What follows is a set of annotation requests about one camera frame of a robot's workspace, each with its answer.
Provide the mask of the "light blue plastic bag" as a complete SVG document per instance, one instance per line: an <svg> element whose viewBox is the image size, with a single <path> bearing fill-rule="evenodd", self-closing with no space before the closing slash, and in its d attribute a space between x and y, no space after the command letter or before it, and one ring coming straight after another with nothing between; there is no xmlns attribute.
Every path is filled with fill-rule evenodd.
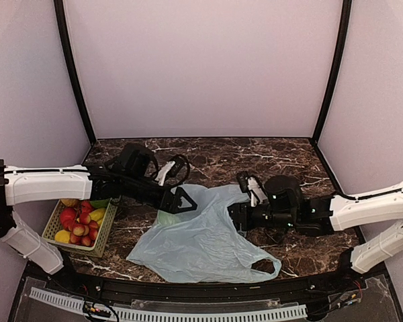
<svg viewBox="0 0 403 322"><path fill-rule="evenodd" d="M281 261L241 236L228 214L228 206L249 200L238 185L183 188L197 209L176 214L182 222L168 227L155 219L127 261L172 283L257 283L278 276Z"/></svg>

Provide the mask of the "green fruit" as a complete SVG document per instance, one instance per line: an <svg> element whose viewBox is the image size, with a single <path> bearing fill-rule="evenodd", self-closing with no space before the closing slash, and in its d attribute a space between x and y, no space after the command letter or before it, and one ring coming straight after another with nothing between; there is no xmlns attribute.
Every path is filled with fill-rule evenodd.
<svg viewBox="0 0 403 322"><path fill-rule="evenodd" d="M107 208L110 203L110 199L93 200L89 201L89 203L94 209Z"/></svg>

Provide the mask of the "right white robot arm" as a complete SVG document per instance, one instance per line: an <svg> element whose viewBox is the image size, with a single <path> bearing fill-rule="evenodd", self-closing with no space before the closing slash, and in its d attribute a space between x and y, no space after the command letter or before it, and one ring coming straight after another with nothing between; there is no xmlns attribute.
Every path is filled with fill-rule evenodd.
<svg viewBox="0 0 403 322"><path fill-rule="evenodd" d="M394 224L371 240L349 248L340 255L339 269L329 277L336 291L345 290L374 266L403 251L403 181L362 195L332 195L307 199L299 181L278 175L264 184L243 171L237 175L239 187L249 201L228 206L236 230L246 233L258 227L292 228L308 237L332 235L380 221Z"/></svg>

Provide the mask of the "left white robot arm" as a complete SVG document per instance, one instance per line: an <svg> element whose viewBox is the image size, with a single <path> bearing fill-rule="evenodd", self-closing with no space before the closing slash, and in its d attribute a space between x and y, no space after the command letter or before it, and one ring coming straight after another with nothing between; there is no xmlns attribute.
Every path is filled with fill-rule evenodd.
<svg viewBox="0 0 403 322"><path fill-rule="evenodd" d="M64 266L62 254L14 211L14 206L56 199L104 200L126 196L170 214L195 211L197 203L181 183L167 184L187 158L177 154L160 167L154 152L139 144L128 144L118 157L105 164L61 168L18 168L0 159L0 241L6 243L53 275L67 292L81 287L81 277Z"/></svg>

